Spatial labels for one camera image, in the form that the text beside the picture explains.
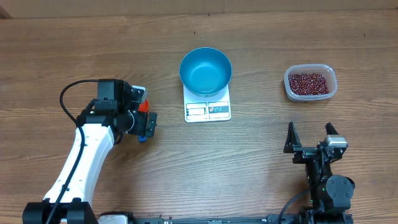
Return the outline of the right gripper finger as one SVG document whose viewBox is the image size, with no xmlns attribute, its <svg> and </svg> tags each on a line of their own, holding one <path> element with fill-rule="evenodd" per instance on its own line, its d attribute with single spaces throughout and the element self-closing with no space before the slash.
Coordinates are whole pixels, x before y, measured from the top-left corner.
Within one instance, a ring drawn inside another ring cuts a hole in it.
<svg viewBox="0 0 398 224">
<path fill-rule="evenodd" d="M 302 147 L 302 144 L 295 129 L 295 125 L 293 122 L 290 122 L 287 132 L 287 139 L 284 146 L 284 153 L 294 153 L 296 148 L 300 147 Z"/>
<path fill-rule="evenodd" d="M 326 129 L 327 135 L 338 135 L 338 132 L 336 131 L 336 129 L 334 128 L 334 126 L 331 123 L 327 123 L 325 125 L 325 129 Z"/>
</svg>

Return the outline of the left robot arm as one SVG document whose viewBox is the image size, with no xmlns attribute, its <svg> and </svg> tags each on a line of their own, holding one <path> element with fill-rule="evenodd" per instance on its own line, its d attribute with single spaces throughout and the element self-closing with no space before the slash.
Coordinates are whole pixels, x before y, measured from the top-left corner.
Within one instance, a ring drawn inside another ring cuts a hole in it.
<svg viewBox="0 0 398 224">
<path fill-rule="evenodd" d="M 29 202 L 23 223 L 134 223 L 131 212 L 96 217 L 94 189 L 106 156 L 125 134 L 144 142 L 154 135 L 157 114 L 149 112 L 147 91 L 117 79 L 101 79 L 97 97 L 72 117 L 75 140 L 64 167 L 41 202 Z"/>
</svg>

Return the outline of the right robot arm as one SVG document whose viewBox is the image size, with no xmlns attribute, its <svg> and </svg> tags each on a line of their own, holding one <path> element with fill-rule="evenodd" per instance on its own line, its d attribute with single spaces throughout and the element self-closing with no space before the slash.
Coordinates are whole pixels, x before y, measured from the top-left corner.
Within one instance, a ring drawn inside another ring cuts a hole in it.
<svg viewBox="0 0 398 224">
<path fill-rule="evenodd" d="M 325 129 L 323 141 L 315 147 L 304 147 L 294 123 L 289 123 L 284 152 L 294 155 L 294 164 L 305 165 L 308 189 L 286 203 L 279 213 L 279 223 L 353 223 L 352 216 L 345 211 L 351 208 L 355 183 L 331 171 L 331 164 L 343 157 L 348 143 L 331 123 Z M 286 214 L 287 207 L 305 194 L 309 194 L 311 206 L 301 208 L 296 215 Z"/>
</svg>

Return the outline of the red scoop with blue handle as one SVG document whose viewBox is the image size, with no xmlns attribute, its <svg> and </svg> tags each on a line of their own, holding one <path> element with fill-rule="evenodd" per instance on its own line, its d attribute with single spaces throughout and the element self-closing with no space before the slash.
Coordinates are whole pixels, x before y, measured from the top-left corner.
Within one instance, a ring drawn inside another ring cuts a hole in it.
<svg viewBox="0 0 398 224">
<path fill-rule="evenodd" d="M 143 102 L 139 105 L 138 111 L 147 113 L 148 110 L 149 110 L 149 102 L 147 100 L 145 100 L 145 102 Z M 139 140 L 139 142 L 146 142 L 147 138 L 145 136 L 138 136 L 138 140 Z"/>
</svg>

